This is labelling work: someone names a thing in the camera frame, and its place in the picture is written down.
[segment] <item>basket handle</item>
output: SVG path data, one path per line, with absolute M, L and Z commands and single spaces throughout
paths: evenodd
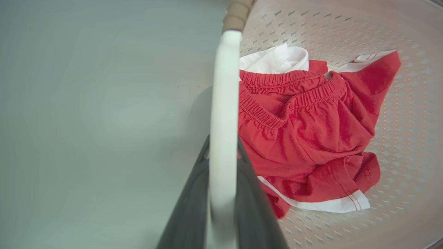
M 243 32 L 255 1 L 256 0 L 232 0 L 223 19 L 222 33 L 226 30 Z

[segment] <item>laundry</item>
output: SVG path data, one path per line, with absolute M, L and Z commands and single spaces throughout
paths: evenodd
M 284 48 L 240 60 L 238 134 L 276 216 L 290 206 L 369 208 L 363 193 L 380 167 L 364 149 L 400 67 L 397 52 L 363 55 L 328 73 L 326 62 Z

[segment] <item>white cloth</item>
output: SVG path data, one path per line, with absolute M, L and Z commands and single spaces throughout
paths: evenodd
M 376 60 L 393 53 L 392 51 L 382 51 L 370 55 L 361 55 L 353 62 L 335 68 L 337 73 L 341 72 L 357 72 L 367 67 Z M 294 70 L 309 70 L 308 52 L 301 47 L 288 47 L 283 45 L 272 47 L 264 51 L 249 54 L 240 58 L 240 69 L 260 74 L 283 74 Z M 276 194 L 278 194 L 289 205 L 306 210 L 316 210 L 331 213 L 348 213 L 357 210 L 370 208 L 370 204 L 366 196 L 360 191 L 356 191 L 349 196 L 324 201 L 324 202 L 298 202 L 290 199 L 280 193 L 270 182 L 262 176 L 258 179 Z
M 283 74 L 294 70 L 308 71 L 308 52 L 301 47 L 288 47 L 285 43 L 241 57 L 240 70 L 260 74 Z

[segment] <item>elastic waistband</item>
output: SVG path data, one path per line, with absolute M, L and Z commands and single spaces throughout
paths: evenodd
M 255 74 L 241 71 L 239 107 L 255 121 L 268 128 L 279 128 L 288 119 L 291 111 L 305 108 L 317 103 L 326 102 L 338 96 L 344 89 L 345 83 L 341 76 L 331 72 L 332 79 L 321 86 L 296 94 L 285 104 L 281 117 L 274 115 L 261 106 L 252 96 L 251 92 L 257 89 L 270 89 L 278 92 L 278 88 L 303 84 L 309 80 L 320 79 L 326 81 L 321 74 L 307 71 L 293 71 L 286 74 Z

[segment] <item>white trim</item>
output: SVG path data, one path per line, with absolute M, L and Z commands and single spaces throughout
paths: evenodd
M 272 189 L 276 194 L 278 194 L 289 205 L 300 209 L 331 212 L 331 213 L 349 213 L 357 210 L 368 209 L 371 207 L 368 199 L 360 190 L 355 191 L 353 194 L 349 196 L 324 202 L 298 202 L 280 193 L 280 191 L 278 191 L 270 182 L 268 182 L 262 176 L 258 176 L 258 179 L 264 185 L 266 185 L 267 187 Z

